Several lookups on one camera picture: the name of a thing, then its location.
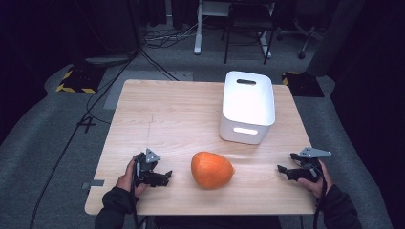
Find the office chair wheeled base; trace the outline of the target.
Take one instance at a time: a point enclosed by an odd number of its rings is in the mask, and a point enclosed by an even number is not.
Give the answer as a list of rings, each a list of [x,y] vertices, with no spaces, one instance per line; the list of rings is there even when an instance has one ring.
[[[298,53],[298,58],[304,59],[306,57],[306,49],[311,38],[321,41],[323,39],[323,36],[316,31],[317,30],[316,26],[310,26],[308,29],[303,28],[299,24],[299,20],[297,18],[293,19],[293,25],[295,27],[294,31],[281,31],[277,35],[276,39],[278,41],[281,41],[287,35],[303,35],[305,37],[305,41],[304,45],[302,46],[301,50]]]

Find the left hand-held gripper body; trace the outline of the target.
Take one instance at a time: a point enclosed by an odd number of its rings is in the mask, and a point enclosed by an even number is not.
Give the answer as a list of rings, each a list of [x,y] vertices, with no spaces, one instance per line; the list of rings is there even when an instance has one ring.
[[[141,183],[150,184],[153,187],[161,185],[161,176],[153,172],[160,157],[150,149],[140,153],[135,159],[133,173],[133,185],[138,187]]]

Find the grey curtain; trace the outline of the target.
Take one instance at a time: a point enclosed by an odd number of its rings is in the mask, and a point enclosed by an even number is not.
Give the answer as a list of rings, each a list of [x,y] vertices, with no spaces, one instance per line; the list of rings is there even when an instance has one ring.
[[[365,0],[339,0],[325,36],[309,62],[306,74],[314,77],[323,77],[327,74],[364,3]]]

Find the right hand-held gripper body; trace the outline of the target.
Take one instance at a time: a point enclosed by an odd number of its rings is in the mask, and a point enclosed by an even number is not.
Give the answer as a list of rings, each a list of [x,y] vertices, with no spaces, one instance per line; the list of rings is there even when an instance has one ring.
[[[298,161],[299,168],[289,169],[287,178],[289,180],[305,178],[311,182],[317,182],[323,174],[319,158],[331,156],[330,151],[319,150],[311,147],[306,147],[300,153],[295,154],[298,154],[302,159],[296,160]]]

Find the black metal chair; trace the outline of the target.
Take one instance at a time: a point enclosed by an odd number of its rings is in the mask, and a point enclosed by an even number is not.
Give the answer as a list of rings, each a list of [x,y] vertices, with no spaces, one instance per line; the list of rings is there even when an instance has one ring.
[[[231,0],[224,25],[224,63],[227,63],[230,46],[248,46],[248,43],[232,43],[233,32],[254,32],[264,55],[264,64],[270,58],[270,47],[277,29],[272,10],[278,0]]]

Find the black yellow striped base plate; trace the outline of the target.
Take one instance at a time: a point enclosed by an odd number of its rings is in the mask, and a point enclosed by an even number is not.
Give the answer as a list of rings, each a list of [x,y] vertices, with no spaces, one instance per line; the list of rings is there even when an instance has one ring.
[[[293,96],[324,97],[317,79],[307,73],[285,72],[282,74],[282,82]]]
[[[57,92],[96,94],[106,72],[105,68],[71,67],[56,88]]]

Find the white plastic storage bin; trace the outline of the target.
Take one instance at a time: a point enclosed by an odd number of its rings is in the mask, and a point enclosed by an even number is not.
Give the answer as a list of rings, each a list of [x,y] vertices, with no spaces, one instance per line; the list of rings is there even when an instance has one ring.
[[[272,82],[266,75],[231,71],[225,77],[220,137],[260,144],[275,122]]]

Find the grey tape strip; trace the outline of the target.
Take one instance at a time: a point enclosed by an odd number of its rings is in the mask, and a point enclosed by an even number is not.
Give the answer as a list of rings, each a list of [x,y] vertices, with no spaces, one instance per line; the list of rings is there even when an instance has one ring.
[[[104,181],[101,179],[93,179],[87,182],[83,182],[81,185],[82,190],[90,190],[92,187],[102,187],[104,185]]]

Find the white desk frame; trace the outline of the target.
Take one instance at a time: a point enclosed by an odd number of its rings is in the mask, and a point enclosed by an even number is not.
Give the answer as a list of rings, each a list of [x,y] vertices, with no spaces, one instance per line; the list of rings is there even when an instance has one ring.
[[[199,0],[197,9],[197,31],[193,50],[195,55],[202,53],[203,20],[208,16],[227,16],[229,5],[230,3],[227,0]]]

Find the person's right hand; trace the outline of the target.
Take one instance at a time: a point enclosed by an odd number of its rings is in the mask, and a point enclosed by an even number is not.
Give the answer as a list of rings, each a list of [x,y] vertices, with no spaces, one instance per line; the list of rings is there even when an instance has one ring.
[[[331,186],[333,185],[333,181],[323,161],[319,160],[319,163],[322,168],[322,172],[324,175],[323,177],[321,177],[317,182],[311,182],[307,179],[299,178],[298,183],[305,187],[309,192],[313,193],[316,198],[321,199],[328,193]]]

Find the black stand with round base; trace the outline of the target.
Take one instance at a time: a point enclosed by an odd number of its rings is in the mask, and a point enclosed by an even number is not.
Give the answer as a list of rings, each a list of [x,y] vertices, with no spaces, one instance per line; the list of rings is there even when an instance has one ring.
[[[91,62],[117,65],[138,54],[139,0],[89,0],[85,15],[101,47]]]

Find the black tape cross mark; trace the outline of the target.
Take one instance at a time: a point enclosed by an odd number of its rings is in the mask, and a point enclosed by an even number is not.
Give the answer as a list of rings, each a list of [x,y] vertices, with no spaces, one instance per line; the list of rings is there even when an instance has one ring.
[[[95,126],[96,124],[93,122],[94,118],[92,116],[86,116],[82,118],[77,124],[77,127],[83,127],[84,133],[87,134],[91,127]]]

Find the person's left hand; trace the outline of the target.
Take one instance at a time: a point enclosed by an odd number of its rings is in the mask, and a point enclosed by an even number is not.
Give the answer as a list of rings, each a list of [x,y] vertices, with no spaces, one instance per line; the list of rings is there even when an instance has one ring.
[[[135,164],[135,159],[132,158],[126,167],[125,173],[118,178],[116,187],[126,190],[128,192],[130,192],[132,190],[132,178],[133,178],[133,172],[134,172],[134,164]],[[136,186],[134,189],[134,196],[139,198],[140,195],[143,193],[143,191],[146,188],[147,188],[147,185],[144,183],[141,183],[139,186]]]

